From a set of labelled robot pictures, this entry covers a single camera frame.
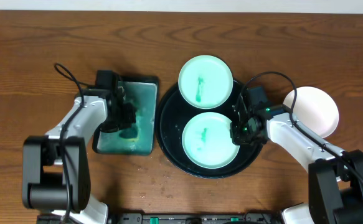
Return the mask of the green yellow sponge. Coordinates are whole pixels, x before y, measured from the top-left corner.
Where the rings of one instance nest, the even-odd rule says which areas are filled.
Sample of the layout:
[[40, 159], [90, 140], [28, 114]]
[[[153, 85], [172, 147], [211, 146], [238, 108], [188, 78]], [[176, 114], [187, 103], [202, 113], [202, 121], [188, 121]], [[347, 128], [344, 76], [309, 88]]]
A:
[[119, 139], [121, 141], [127, 141], [127, 142], [137, 141], [139, 139], [138, 128], [130, 127], [130, 128], [121, 130], [119, 133]]

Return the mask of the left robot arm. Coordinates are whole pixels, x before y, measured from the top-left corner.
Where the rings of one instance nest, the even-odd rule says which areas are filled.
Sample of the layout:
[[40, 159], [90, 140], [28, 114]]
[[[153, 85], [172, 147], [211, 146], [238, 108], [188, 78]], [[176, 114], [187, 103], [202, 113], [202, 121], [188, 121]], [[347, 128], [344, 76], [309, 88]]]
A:
[[29, 136], [22, 152], [22, 203], [61, 223], [106, 223], [108, 206], [91, 195], [86, 146], [96, 132], [114, 133], [135, 122], [124, 88], [87, 88], [68, 114], [43, 136]]

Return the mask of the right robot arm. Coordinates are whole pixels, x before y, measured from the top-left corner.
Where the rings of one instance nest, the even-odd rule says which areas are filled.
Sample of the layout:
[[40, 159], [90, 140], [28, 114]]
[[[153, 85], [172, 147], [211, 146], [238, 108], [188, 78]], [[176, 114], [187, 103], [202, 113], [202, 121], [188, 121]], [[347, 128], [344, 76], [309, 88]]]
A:
[[345, 151], [307, 128], [285, 105], [234, 106], [236, 145], [281, 146], [308, 172], [308, 210], [314, 223], [363, 223], [363, 152]]

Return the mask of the white plate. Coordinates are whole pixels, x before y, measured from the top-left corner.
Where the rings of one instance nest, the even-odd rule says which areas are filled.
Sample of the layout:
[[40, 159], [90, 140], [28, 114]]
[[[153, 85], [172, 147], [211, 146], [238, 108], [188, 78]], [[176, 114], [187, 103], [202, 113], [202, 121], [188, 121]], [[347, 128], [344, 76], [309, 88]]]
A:
[[331, 135], [339, 122], [339, 110], [335, 101], [323, 90], [312, 86], [297, 88], [293, 109], [294, 118], [321, 138]]

